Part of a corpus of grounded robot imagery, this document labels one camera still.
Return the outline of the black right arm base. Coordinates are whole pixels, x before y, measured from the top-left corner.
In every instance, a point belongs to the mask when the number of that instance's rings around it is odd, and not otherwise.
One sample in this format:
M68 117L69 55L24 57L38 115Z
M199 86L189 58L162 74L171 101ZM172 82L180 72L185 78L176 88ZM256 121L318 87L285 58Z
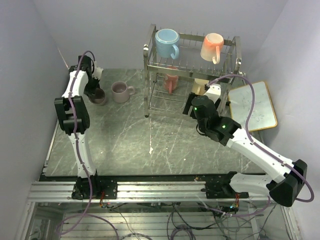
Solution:
M240 199L247 199L248 192L234 190L230 183L236 171L226 174L205 174L202 180L205 181L204 187L200 190L205 193L207 199L235 199L239 194Z

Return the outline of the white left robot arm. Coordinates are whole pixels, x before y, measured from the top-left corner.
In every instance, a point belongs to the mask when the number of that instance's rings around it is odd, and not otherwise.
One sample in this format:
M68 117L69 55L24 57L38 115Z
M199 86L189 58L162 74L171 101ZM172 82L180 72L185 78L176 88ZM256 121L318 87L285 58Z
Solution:
M59 126L71 141L77 163L77 176L85 179L97 172L94 167L88 140L87 130L90 127L90 116L84 102L84 96L91 97L100 87L100 79L94 73L95 60L85 51L78 56L78 63L72 65L69 82L61 97L54 100L54 107Z

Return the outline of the dark mauve mug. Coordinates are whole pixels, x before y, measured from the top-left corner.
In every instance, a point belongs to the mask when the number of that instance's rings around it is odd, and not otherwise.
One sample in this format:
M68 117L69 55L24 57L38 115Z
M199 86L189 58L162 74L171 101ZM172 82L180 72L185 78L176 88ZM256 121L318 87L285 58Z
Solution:
M96 88L94 93L88 96L88 99L97 106L104 106L108 101L105 91L101 88Z

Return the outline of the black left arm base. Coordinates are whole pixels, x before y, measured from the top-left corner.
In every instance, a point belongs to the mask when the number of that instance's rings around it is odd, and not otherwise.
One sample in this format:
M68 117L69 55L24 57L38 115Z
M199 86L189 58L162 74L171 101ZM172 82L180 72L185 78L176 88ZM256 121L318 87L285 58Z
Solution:
M71 198L73 200L89 200L92 186L92 199L106 198L114 200L117 198L118 184L117 182L106 176L99 176L97 173L90 178L78 177L73 186Z

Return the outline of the light purple mug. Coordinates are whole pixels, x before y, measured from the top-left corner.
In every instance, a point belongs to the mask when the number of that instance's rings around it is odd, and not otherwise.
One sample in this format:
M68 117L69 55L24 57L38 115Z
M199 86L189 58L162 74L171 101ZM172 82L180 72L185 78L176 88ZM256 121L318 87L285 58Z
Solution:
M117 81L111 86L112 98L116 103L125 103L130 99L131 95L136 93L133 86L128 86L125 82Z

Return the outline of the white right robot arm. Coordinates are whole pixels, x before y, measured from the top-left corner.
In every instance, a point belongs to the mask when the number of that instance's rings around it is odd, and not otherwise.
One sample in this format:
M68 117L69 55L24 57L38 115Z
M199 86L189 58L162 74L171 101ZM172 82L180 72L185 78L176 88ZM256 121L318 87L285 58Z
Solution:
M210 138L230 149L236 150L258 165L265 176L235 173L220 186L226 198L236 193L251 192L271 197L276 203L291 207L305 185L308 165L301 159L292 161L252 137L238 122L220 116L214 101L206 95L191 92L183 113L191 111L197 120L196 130L201 136Z

